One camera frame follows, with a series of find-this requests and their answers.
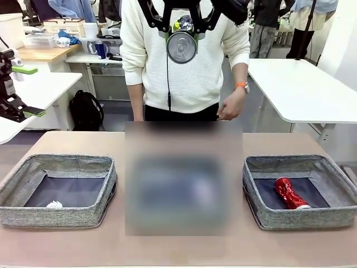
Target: gray pants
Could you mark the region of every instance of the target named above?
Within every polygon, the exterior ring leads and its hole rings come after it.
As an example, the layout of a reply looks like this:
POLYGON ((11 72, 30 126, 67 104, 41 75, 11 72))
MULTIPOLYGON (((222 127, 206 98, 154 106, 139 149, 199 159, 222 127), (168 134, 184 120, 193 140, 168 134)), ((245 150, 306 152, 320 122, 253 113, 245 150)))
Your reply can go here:
POLYGON ((266 59, 274 43, 276 28, 256 24, 250 40, 250 58, 266 59))

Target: dark blue can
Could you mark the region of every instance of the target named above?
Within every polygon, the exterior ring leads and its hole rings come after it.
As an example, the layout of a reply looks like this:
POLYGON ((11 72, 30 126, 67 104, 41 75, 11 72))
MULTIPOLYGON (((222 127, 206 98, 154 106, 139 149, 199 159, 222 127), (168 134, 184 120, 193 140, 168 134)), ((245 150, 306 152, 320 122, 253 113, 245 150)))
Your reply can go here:
POLYGON ((97 50, 97 54, 100 59, 104 60, 107 58, 105 54, 105 47, 102 41, 95 42, 95 49, 97 50))

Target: white bucket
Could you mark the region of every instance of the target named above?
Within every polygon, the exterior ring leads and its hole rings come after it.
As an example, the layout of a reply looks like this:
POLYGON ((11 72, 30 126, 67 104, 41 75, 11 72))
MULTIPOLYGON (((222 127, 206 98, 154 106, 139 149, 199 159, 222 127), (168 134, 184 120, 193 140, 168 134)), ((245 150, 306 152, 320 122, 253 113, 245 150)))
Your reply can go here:
MULTIPOLYGON (((3 14, 0 15, 0 37, 11 49, 23 47, 25 31, 22 24, 22 14, 3 14)), ((7 49, 0 41, 0 51, 7 49)))
POLYGON ((96 38, 98 32, 98 25, 96 23, 86 22, 83 24, 86 38, 96 38))

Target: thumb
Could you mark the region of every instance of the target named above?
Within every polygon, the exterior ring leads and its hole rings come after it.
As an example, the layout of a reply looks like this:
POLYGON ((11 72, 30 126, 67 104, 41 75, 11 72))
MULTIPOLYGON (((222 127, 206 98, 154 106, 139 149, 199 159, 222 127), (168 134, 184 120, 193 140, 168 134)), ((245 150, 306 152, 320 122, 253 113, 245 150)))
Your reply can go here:
POLYGON ((225 104, 223 104, 221 107, 219 107, 219 109, 218 109, 218 111, 217 111, 217 115, 218 115, 218 116, 221 115, 221 113, 223 112, 224 108, 225 108, 225 104))

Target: black pants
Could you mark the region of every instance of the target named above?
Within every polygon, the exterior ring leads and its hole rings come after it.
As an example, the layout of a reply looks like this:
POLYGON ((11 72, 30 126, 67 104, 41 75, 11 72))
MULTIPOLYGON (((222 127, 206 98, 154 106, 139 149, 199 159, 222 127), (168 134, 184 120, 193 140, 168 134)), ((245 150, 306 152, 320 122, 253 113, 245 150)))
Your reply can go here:
MULTIPOLYGON (((286 55, 287 59, 295 59, 298 56, 300 46, 302 44, 302 39, 305 31, 300 31, 298 29, 294 30, 294 37, 292 38, 291 49, 288 55, 286 55)), ((311 42, 314 31, 307 32, 306 42, 303 44, 301 51, 301 59, 304 59, 307 54, 307 47, 311 42)))
POLYGON ((182 122, 189 122, 189 121, 196 121, 196 122, 203 122, 203 121, 216 121, 217 120, 217 111, 219 108, 219 104, 216 103, 207 109, 204 109, 201 112, 197 113, 177 113, 177 112, 170 112, 167 110, 162 110, 158 108, 153 108, 148 105, 145 107, 145 121, 182 121, 182 122))

